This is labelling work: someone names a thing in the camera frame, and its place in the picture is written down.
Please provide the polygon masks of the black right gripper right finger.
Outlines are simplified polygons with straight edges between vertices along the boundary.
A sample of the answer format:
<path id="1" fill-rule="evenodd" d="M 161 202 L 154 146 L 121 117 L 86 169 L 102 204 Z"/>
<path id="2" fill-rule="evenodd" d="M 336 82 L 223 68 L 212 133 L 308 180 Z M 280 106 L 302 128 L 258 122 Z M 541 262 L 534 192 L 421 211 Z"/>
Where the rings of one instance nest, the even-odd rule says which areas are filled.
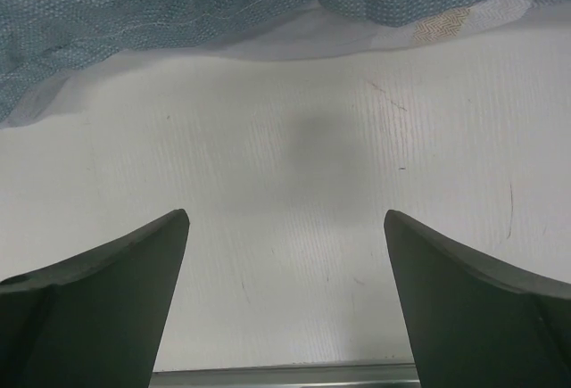
<path id="1" fill-rule="evenodd" d="M 400 211 L 393 277 L 424 387 L 568 387 L 570 285 L 515 267 Z"/>

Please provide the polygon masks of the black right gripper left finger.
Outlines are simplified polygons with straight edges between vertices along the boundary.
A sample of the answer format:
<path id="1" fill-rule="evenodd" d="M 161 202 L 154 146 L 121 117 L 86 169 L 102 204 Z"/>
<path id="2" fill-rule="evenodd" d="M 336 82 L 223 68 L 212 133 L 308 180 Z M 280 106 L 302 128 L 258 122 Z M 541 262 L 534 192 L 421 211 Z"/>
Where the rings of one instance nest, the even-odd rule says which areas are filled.
<path id="1" fill-rule="evenodd" d="M 1 283 L 3 387 L 146 387 L 189 219 L 136 231 Z"/>

